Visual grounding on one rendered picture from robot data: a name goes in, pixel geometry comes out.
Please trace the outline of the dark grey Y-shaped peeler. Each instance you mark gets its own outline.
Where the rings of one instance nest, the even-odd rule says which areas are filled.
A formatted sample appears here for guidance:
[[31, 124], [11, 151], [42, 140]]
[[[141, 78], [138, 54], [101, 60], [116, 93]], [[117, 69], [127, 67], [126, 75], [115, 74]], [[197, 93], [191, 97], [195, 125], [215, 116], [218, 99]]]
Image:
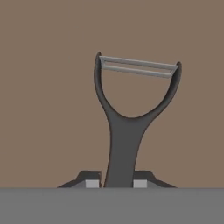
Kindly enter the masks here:
[[[141, 74], [169, 78], [170, 86], [164, 99], [151, 111], [137, 117], [121, 115], [104, 95], [102, 70]], [[156, 63], [135, 59], [103, 56], [97, 53], [94, 62], [94, 87], [98, 100], [108, 119], [110, 145], [108, 168], [104, 185], [106, 187], [133, 187], [137, 153], [145, 131], [165, 110], [176, 94], [182, 74], [182, 64]]]

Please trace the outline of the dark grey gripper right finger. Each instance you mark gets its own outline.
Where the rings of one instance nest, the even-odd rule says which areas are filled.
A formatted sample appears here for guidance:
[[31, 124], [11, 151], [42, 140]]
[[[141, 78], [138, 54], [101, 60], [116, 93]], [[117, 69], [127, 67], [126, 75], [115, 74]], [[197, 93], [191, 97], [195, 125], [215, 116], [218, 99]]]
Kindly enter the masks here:
[[152, 171], [135, 171], [133, 178], [134, 188], [174, 188], [174, 185], [168, 184], [160, 179], [157, 179]]

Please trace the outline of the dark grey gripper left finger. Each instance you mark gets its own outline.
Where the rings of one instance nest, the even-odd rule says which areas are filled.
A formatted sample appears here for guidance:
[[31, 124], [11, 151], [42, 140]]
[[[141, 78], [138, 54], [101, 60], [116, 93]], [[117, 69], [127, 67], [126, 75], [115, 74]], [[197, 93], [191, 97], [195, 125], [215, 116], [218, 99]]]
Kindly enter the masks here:
[[101, 171], [80, 171], [76, 179], [72, 179], [59, 188], [101, 188], [102, 187]]

